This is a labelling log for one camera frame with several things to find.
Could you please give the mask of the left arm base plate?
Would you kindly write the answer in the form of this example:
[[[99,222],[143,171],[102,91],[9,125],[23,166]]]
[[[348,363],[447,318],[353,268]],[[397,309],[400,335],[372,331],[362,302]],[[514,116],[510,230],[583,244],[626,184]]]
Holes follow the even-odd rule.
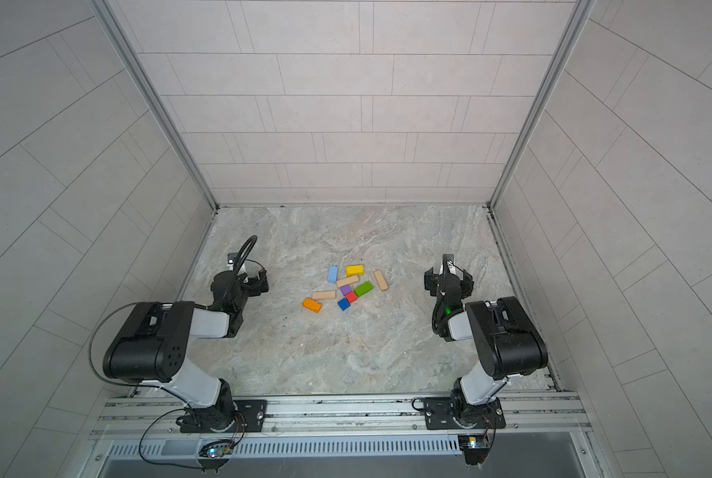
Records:
[[[204,408],[186,408],[176,419],[181,433],[260,432],[266,419],[266,400],[219,400]]]

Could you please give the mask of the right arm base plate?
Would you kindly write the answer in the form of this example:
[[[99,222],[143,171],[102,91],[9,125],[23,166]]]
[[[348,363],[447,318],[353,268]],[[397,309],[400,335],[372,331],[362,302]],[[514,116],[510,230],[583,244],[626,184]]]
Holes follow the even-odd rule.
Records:
[[[471,406],[463,398],[417,398],[413,408],[421,412],[429,430],[503,429],[507,427],[501,402]]]

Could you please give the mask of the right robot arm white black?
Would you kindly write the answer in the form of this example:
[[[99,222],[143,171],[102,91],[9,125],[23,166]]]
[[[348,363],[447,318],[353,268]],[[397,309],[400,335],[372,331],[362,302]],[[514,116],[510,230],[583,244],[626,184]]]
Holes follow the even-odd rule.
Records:
[[[505,427],[497,394],[516,378],[548,363],[546,344],[515,297],[473,301],[475,281],[452,254],[442,256],[440,271],[429,269],[424,287],[436,299],[432,330],[446,342],[471,340],[477,361],[458,378],[448,398],[425,398],[430,429],[501,429]]]

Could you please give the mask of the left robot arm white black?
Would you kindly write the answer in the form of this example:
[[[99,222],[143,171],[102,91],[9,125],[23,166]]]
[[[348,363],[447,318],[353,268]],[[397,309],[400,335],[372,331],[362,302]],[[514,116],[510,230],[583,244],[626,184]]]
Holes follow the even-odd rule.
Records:
[[[192,340],[238,336],[250,297],[268,292],[260,263],[228,257],[228,269],[211,284],[214,303],[138,303],[102,360],[105,378],[161,388],[183,402],[176,419],[182,433],[259,432],[266,418],[264,400],[235,400],[229,383],[211,376],[187,357]]]

